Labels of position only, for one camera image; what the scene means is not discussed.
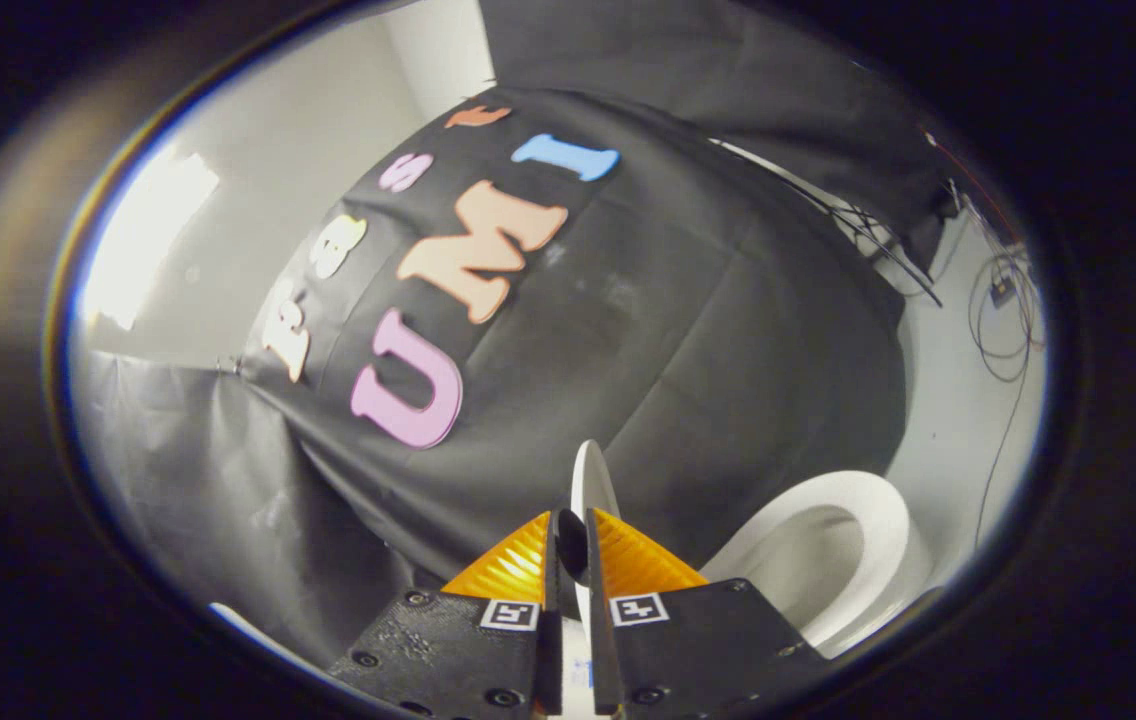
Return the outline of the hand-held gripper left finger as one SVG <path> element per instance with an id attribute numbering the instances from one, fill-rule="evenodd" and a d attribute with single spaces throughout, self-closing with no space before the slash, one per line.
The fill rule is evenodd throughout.
<path id="1" fill-rule="evenodd" d="M 329 673 L 427 719 L 563 715 L 559 587 L 541 512 L 443 587 L 400 592 Z"/>

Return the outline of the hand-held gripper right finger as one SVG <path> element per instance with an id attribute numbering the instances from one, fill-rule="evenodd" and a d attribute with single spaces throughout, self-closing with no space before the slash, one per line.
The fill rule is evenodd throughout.
<path id="1" fill-rule="evenodd" d="M 588 510 L 585 528 L 596 715 L 759 719 L 829 676 L 751 581 L 705 580 L 603 510 Z"/>

